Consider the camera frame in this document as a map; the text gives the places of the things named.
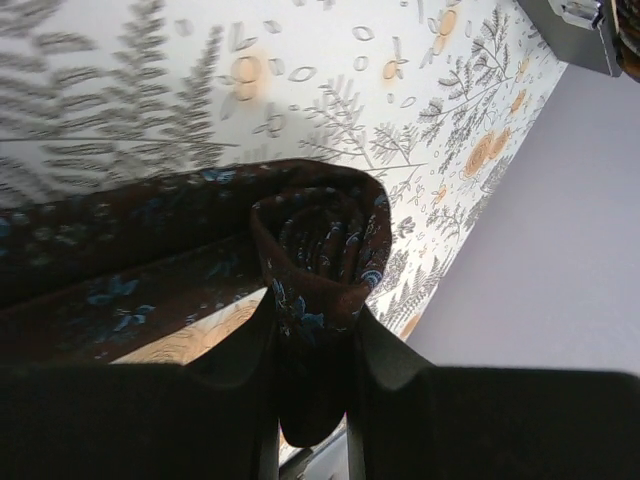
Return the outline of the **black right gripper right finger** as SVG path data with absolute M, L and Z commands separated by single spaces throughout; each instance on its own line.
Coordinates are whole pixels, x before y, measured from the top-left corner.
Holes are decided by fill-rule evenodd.
M 347 412 L 354 479 L 635 479 L 639 379 L 436 366 L 363 312 Z

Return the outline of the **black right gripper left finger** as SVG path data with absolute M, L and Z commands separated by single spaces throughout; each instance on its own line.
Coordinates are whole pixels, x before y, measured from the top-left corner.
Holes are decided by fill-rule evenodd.
M 5 479 L 274 479 L 275 302 L 188 365 L 6 366 Z

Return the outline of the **brown blue floral tie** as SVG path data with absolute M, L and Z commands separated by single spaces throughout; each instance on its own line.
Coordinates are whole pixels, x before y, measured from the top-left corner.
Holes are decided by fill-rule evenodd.
M 117 359 L 257 289 L 295 446 L 346 409 L 352 332 L 382 281 L 390 203 L 363 171 L 289 159 L 1 212 L 1 359 Z

